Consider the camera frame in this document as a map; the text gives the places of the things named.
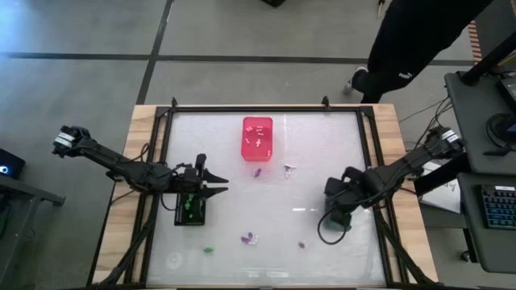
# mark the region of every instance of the white shoe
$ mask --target white shoe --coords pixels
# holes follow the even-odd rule
[[[361,65],[358,68],[356,68],[356,70],[353,73],[353,75],[346,81],[346,85],[344,85],[344,89],[342,89],[342,93],[345,96],[349,96],[355,90],[355,89],[353,89],[353,85],[352,85],[353,77],[356,75],[357,72],[359,72],[361,70],[364,70],[365,72],[368,72],[368,68],[366,68],[364,65]]]

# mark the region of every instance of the cable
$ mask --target cable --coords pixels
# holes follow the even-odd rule
[[[327,245],[330,245],[330,246],[333,246],[333,245],[336,245],[338,244],[340,241],[342,241],[344,239],[344,237],[346,236],[346,233],[347,233],[347,229],[344,229],[344,232],[342,233],[342,235],[340,236],[340,238],[337,238],[337,240],[335,240],[334,242],[328,242],[326,239],[323,238],[323,235],[321,234],[321,225],[324,221],[324,219],[331,213],[333,212],[334,210],[336,209],[336,207],[328,210],[322,217],[321,219],[319,220],[319,222],[317,223],[317,234],[319,236],[319,238],[321,239],[322,242],[324,242],[325,244]]]
[[[110,205],[113,205],[115,201],[117,201],[117,200],[119,200],[119,199],[121,199],[121,198],[124,198],[124,197],[128,196],[129,194],[133,193],[134,191],[135,191],[135,190],[133,189],[133,190],[131,190],[130,192],[128,192],[128,193],[124,193],[123,195],[121,195],[121,196],[119,196],[119,197],[115,198],[113,201],[111,201],[111,202],[110,202]]]
[[[431,108],[433,108],[433,107],[437,106],[440,102],[442,102],[442,101],[438,101],[438,102],[436,102],[435,104],[432,104],[432,105],[430,105],[430,106],[426,107],[425,109],[422,109],[422,110],[419,110],[419,111],[417,111],[417,112],[415,112],[415,113],[413,113],[413,114],[410,114],[410,115],[408,115],[407,117],[404,117],[403,119],[401,119],[398,123],[404,122],[405,120],[407,120],[407,119],[409,119],[409,118],[412,118],[413,116],[415,116],[415,115],[417,115],[417,114],[421,114],[422,112],[424,112],[424,111],[426,111],[426,110],[429,110],[429,109],[431,109]]]
[[[414,148],[412,150],[414,150],[415,148],[418,147],[419,143],[421,142],[421,140],[423,139],[423,137],[427,134],[427,132],[434,127],[434,125],[436,123],[439,123],[439,116],[441,114],[443,114],[444,112],[448,111],[449,109],[452,108],[451,106],[451,103],[448,103],[444,106],[444,108],[439,111],[441,109],[441,105],[448,99],[449,97],[445,97],[442,101],[441,101],[441,104],[439,105],[439,107],[437,108],[437,110],[435,111],[435,116],[430,120],[430,122],[428,123],[428,126],[427,128],[424,130],[424,132],[421,134],[421,136],[419,137],[418,141],[416,142],[416,144],[414,145]]]
[[[163,207],[168,210],[168,211],[176,211],[176,209],[170,209],[167,205],[164,204],[164,201],[163,201],[163,193],[160,193],[160,200],[161,200],[161,205],[163,205]]]
[[[135,162],[137,159],[139,159],[141,162],[144,162],[144,155],[145,155],[145,153],[148,152],[150,147],[151,147],[151,145],[149,143],[145,143],[142,146],[142,148],[139,150],[139,155],[138,156],[136,156],[133,159],[129,159],[127,161],[118,161],[118,162],[120,162],[120,163],[130,163],[130,162]]]

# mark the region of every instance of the black desk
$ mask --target black desk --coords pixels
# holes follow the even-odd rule
[[[511,112],[497,91],[499,79],[483,76],[471,87],[463,84],[456,73],[448,73],[444,80],[466,153],[416,180],[414,186],[418,194],[454,180],[460,172],[516,176],[516,152],[503,157],[484,155],[486,151],[497,149],[485,133],[487,120],[494,114]]]
[[[457,178],[473,249],[482,268],[490,272],[516,273],[516,231],[485,228],[477,192],[473,188],[478,184],[516,187],[516,178],[471,173],[461,173]]]
[[[495,114],[512,113],[496,88],[499,78],[484,76],[470,87],[463,84],[456,73],[448,73],[444,81],[472,172],[516,176],[516,152],[503,157],[484,155],[486,151],[497,149],[485,133],[487,120]]]
[[[464,237],[472,261],[480,262],[486,271],[516,273],[516,231],[486,229],[473,190],[478,184],[516,186],[516,152],[503,157],[484,155],[497,148],[485,132],[487,120],[494,114],[511,111],[497,91],[497,77],[483,76],[471,87],[464,85],[456,73],[448,73],[444,80],[466,152],[417,179],[416,192],[428,193],[458,178],[467,224]]]

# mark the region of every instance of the person's leg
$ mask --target person's leg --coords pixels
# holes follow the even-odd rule
[[[376,92],[374,83],[375,79],[370,77],[366,70],[358,70],[351,78],[351,87],[357,91],[364,93],[362,104],[376,104],[380,101],[382,93]]]
[[[393,0],[368,59],[367,74],[353,77],[362,102],[407,86],[492,0]]]

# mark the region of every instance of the red container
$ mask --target red container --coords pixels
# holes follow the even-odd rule
[[[242,157],[246,161],[269,161],[273,155],[273,120],[246,117],[242,127]]]

